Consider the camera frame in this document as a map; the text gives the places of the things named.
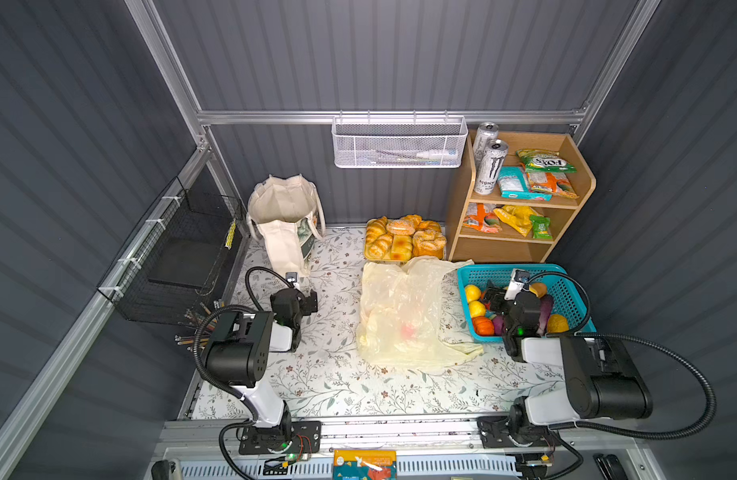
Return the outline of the cream canvas tote bag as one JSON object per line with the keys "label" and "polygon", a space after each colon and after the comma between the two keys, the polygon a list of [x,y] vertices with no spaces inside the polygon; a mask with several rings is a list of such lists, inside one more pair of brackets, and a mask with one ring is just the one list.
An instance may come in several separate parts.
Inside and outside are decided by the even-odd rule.
{"label": "cream canvas tote bag", "polygon": [[246,224],[254,239],[264,241],[272,270],[310,276],[314,246],[326,236],[316,184],[302,175],[270,176],[252,190]]}

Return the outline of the yellow translucent plastic bag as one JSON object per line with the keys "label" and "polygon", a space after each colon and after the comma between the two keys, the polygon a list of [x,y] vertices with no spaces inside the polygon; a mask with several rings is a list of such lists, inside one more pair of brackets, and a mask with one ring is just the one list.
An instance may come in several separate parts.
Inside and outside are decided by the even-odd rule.
{"label": "yellow translucent plastic bag", "polygon": [[467,363],[484,353],[474,342],[442,340],[445,277],[471,266],[415,257],[401,265],[368,262],[362,270],[360,324],[356,348],[362,360],[382,368],[441,370]]}

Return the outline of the teal snack packet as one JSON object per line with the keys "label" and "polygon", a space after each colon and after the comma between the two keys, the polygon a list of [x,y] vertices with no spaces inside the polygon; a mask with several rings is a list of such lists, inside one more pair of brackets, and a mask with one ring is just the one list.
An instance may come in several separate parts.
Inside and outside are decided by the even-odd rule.
{"label": "teal snack packet", "polygon": [[542,202],[552,200],[551,194],[531,190],[528,178],[520,167],[503,166],[499,173],[498,186],[502,198]]}

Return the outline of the white Monster energy can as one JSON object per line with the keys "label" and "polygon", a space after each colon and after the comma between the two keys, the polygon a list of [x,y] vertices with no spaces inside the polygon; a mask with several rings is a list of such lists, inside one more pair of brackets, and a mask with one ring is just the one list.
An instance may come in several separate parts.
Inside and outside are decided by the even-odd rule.
{"label": "white Monster energy can", "polygon": [[483,150],[477,168],[474,192],[479,195],[491,194],[497,186],[500,171],[509,154],[509,146],[502,139],[493,139]]}

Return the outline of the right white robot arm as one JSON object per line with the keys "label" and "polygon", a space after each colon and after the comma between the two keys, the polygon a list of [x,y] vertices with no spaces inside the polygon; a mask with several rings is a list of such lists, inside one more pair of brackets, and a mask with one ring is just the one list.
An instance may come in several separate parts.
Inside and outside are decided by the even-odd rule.
{"label": "right white robot arm", "polygon": [[517,398],[507,418],[496,422],[514,444],[530,446],[561,423],[652,414],[652,396],[622,341],[550,334],[548,304],[530,290],[489,283],[482,298],[496,314],[492,326],[514,362],[556,366],[564,374],[563,388]]}

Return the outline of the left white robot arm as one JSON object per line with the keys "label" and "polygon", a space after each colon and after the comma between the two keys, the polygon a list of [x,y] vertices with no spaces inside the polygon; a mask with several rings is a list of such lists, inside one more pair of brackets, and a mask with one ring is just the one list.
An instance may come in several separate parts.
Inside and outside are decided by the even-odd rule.
{"label": "left white robot arm", "polygon": [[240,455],[272,455],[288,466],[320,450],[322,423],[296,421],[274,391],[266,370],[273,353],[292,353],[300,345],[302,320],[318,311],[318,294],[286,288],[270,296],[270,311],[229,305],[210,314],[196,330],[208,333],[194,352],[204,381],[240,401],[248,419],[232,426]]}

